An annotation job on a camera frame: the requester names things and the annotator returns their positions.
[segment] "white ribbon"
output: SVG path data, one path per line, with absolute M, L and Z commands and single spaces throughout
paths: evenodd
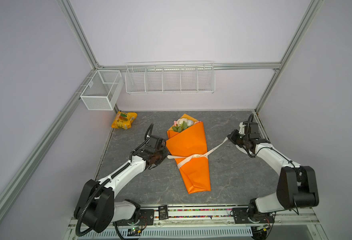
M 187 162 L 189 162 L 190 160 L 192 160 L 192 158 L 197 158 L 197 157 L 207 157 L 209 154 L 211 154 L 213 151 L 215 151 L 216 149 L 218 149 L 218 147 L 220 147 L 222 144 L 224 144 L 224 142 L 226 142 L 228 140 L 228 138 L 226 137 L 224 139 L 224 141 L 218 145 L 217 147 L 214 147 L 212 150 L 210 150 L 209 152 L 205 153 L 205 154 L 193 154 L 192 156 L 189 156 L 187 158 L 185 157 L 178 157 L 178 156 L 172 156 L 172 155 L 168 155 L 167 158 L 169 159 L 175 159 L 175 158 L 185 158 L 183 161 L 179 162 L 179 164 L 177 165 L 178 169 L 180 169 L 180 167 L 182 167 L 184 164 L 186 164 Z

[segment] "black mounting plate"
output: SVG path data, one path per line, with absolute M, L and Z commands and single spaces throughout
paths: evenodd
M 254 222 L 249 221 L 249 219 L 247 217 L 247 213 L 246 213 L 247 209 L 248 209 L 247 207 L 234 207 L 234 208 L 232 208 L 231 215 L 235 219 L 236 224 L 254 223 Z M 257 217 L 257 215 L 255 215 L 255 217 L 257 218 L 257 220 L 260 221 L 258 223 L 268 223 L 266 218 L 268 218 L 269 223 L 274 223 L 273 216 L 270 216 L 269 214 L 267 214 L 267 215 L 266 214 L 259 214 L 258 217 Z
M 139 223 L 137 224 L 131 224 L 128 223 L 127 220 L 120 220 L 117 222 L 118 226 L 138 226 L 138 225 L 145 225 L 145 218 L 140 218 L 140 217 L 145 217 L 147 218 L 148 222 L 147 225 L 153 225 L 153 219 L 154 219 L 154 210 L 153 209 L 140 209 L 140 216 L 139 216 Z

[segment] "robotic arm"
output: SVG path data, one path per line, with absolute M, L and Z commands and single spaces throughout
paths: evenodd
M 250 200 L 248 216 L 252 218 L 262 213 L 317 206 L 318 192 L 314 170 L 290 160 L 268 140 L 262 139 L 258 123 L 253 122 L 253 117 L 251 114 L 248 121 L 240 123 L 240 130 L 235 129 L 228 135 L 228 139 L 249 157 L 259 156 L 268 163 L 279 174 L 279 181 L 275 193 Z
M 83 236 L 91 230 L 100 233 L 110 222 L 122 219 L 131 223 L 139 221 L 140 205 L 129 199 L 115 202 L 115 197 L 136 175 L 146 169 L 155 168 L 169 155 L 166 141 L 161 137 L 151 136 L 152 128 L 153 123 L 145 133 L 144 142 L 130 153 L 125 164 L 99 181 L 89 180 L 84 185 L 73 214 L 77 218 L 77 236 Z M 81 232 L 81 223 L 89 228 Z

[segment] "white wire rack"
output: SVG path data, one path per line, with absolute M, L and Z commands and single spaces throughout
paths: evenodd
M 120 71 L 97 70 L 80 97 L 88 110 L 113 110 L 123 84 Z
M 167 65 L 146 63 L 143 66 L 127 63 L 126 91 L 128 94 L 213 93 L 215 91 L 213 62 L 187 63 L 171 62 Z

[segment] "gray marble tabletop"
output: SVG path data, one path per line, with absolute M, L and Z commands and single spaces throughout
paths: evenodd
M 168 139 L 167 130 L 184 113 L 204 122 L 208 150 L 246 121 L 250 111 L 137 112 L 132 127 L 115 129 L 97 179 L 120 167 L 143 140 L 150 123 L 153 135 Z M 152 170 L 135 176 L 116 196 L 139 204 L 242 204 L 276 191 L 278 175 L 259 157 L 250 158 L 229 141 L 208 157 L 210 192 L 188 194 L 176 162 L 166 158 Z

